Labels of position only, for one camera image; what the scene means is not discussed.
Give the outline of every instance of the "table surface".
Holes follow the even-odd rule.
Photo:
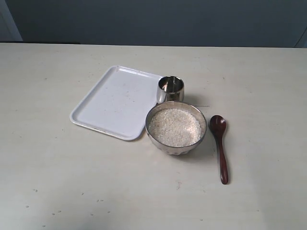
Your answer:
[[[227,119],[174,157],[70,112],[112,65],[185,82]],[[0,229],[306,229],[307,49],[0,44]]]

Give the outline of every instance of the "brown spoon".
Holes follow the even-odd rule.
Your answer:
[[[211,117],[210,126],[211,132],[214,135],[216,144],[220,149],[220,171],[221,171],[221,181],[223,184],[228,184],[228,171],[227,163],[224,155],[223,149],[223,134],[226,129],[226,121],[219,115],[214,115]]]

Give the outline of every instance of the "spoon handle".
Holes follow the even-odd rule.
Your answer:
[[[221,181],[222,184],[228,184],[228,170],[227,170],[227,163],[224,155],[224,148],[222,138],[217,139],[217,143],[220,149],[220,171],[221,171]]]

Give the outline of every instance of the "white tray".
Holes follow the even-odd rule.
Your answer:
[[[160,78],[113,66],[72,111],[71,121],[122,140],[136,139],[144,129],[147,113],[156,105]]]

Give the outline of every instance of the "uncooked rice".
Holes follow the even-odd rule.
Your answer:
[[[148,131],[153,138],[172,147],[189,146],[201,138],[198,120],[181,109],[159,111],[152,117]]]

